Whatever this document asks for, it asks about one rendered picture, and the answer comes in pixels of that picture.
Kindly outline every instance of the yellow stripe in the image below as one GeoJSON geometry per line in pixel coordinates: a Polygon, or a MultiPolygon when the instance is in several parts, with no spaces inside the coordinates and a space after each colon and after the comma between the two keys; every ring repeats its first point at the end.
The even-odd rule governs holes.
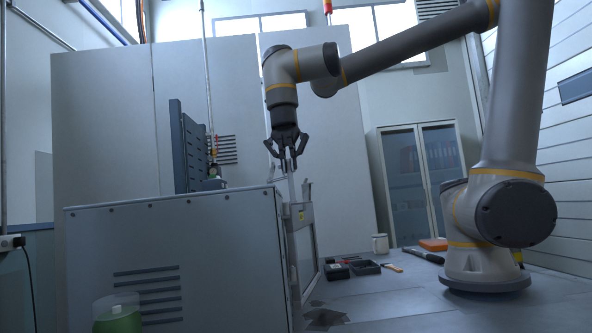
{"type": "Polygon", "coordinates": [[[294,49],[294,66],[296,66],[296,77],[298,83],[302,83],[302,77],[300,76],[300,66],[298,65],[298,49],[294,49]]]}
{"type": "Polygon", "coordinates": [[[516,171],[516,170],[505,170],[505,169],[471,169],[469,171],[469,175],[500,175],[500,176],[511,176],[511,177],[520,177],[526,178],[531,180],[538,180],[541,182],[545,182],[545,176],[534,174],[532,172],[526,171],[516,171]]]}
{"type": "Polygon", "coordinates": [[[265,92],[268,92],[271,89],[275,89],[275,88],[294,88],[294,89],[296,89],[296,85],[295,84],[272,84],[265,89],[265,92]]]}
{"type": "Polygon", "coordinates": [[[453,241],[448,241],[448,245],[456,246],[457,248],[490,248],[492,246],[495,246],[489,242],[469,243],[469,242],[453,242],[453,241]]]}
{"type": "Polygon", "coordinates": [[[348,86],[348,79],[345,78],[345,72],[343,71],[343,66],[341,66],[341,78],[343,79],[343,83],[345,83],[345,86],[348,86]]]}
{"type": "Polygon", "coordinates": [[[462,232],[465,232],[464,230],[462,230],[461,226],[458,224],[458,221],[456,220],[456,213],[455,213],[455,207],[456,207],[456,199],[458,199],[458,196],[461,195],[461,193],[466,190],[466,187],[463,188],[457,195],[456,198],[454,198],[454,203],[452,204],[452,217],[454,217],[454,222],[456,222],[456,225],[458,226],[458,229],[460,229],[462,232]]]}
{"type": "Polygon", "coordinates": [[[333,82],[329,83],[328,85],[326,85],[326,86],[324,86],[324,87],[319,87],[318,85],[314,85],[312,82],[310,82],[310,84],[314,85],[314,86],[315,86],[315,87],[317,87],[317,88],[327,88],[327,87],[329,87],[330,85],[332,85],[333,83],[335,83],[335,81],[337,81],[337,78],[335,78],[335,79],[333,80],[333,82]]]}
{"type": "Polygon", "coordinates": [[[521,262],[522,261],[522,252],[516,252],[516,253],[512,253],[514,255],[514,258],[516,259],[517,262],[521,262]]]}
{"type": "Polygon", "coordinates": [[[493,19],[496,17],[496,12],[493,10],[491,0],[487,0],[487,6],[489,7],[489,26],[487,26],[487,30],[489,30],[493,26],[493,19]]]}

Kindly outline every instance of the blue pipe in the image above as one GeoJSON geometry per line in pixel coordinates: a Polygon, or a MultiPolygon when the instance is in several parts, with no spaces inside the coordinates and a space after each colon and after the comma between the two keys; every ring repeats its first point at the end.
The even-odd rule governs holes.
{"type": "Polygon", "coordinates": [[[99,16],[99,14],[97,14],[97,12],[95,12],[94,9],[92,9],[91,6],[89,6],[86,1],[84,0],[78,0],[78,2],[80,2],[80,4],[86,8],[86,10],[92,14],[92,16],[94,16],[96,18],[97,21],[99,21],[105,28],[107,28],[107,30],[109,30],[109,32],[115,36],[115,38],[117,38],[118,41],[121,42],[121,44],[128,46],[129,44],[126,42],[126,40],[123,39],[123,37],[119,36],[119,34],[113,30],[113,28],[111,28],[111,26],[109,24],[107,24],[107,22],[105,22],[105,20],[103,20],[103,18],[101,16],[99,16]]]}

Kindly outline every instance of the orange box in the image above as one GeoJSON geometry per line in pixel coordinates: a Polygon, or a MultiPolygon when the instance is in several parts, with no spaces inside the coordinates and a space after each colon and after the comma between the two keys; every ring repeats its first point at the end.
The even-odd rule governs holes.
{"type": "Polygon", "coordinates": [[[446,251],[448,249],[448,241],[446,239],[420,239],[419,246],[422,248],[432,251],[446,251]]]}

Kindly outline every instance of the power outlet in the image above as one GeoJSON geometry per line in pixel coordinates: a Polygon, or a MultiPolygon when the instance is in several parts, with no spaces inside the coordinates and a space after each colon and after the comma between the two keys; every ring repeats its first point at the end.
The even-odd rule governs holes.
{"type": "Polygon", "coordinates": [[[12,240],[16,237],[20,237],[21,234],[20,233],[15,233],[13,235],[5,235],[5,236],[0,236],[0,253],[2,252],[8,252],[8,251],[12,251],[12,250],[16,250],[16,249],[21,249],[21,247],[14,247],[12,245],[12,240]]]}

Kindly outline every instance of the robotic arm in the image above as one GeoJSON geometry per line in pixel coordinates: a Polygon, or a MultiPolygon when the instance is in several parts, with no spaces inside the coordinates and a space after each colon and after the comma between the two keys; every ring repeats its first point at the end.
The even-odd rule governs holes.
{"type": "Polygon", "coordinates": [[[497,26],[481,160],[469,178],[440,188],[449,250],[439,278],[451,290],[523,289],[530,276],[507,248],[542,242],[557,219],[555,202],[543,188],[545,176],[535,165],[553,9],[553,0],[469,0],[343,58],[335,43],[271,47],[262,59],[272,126],[264,143],[283,169],[290,167],[284,162],[288,149],[291,170],[297,168],[295,158],[308,140],[298,127],[297,83],[310,82],[315,94],[329,98],[414,55],[497,26]]]}

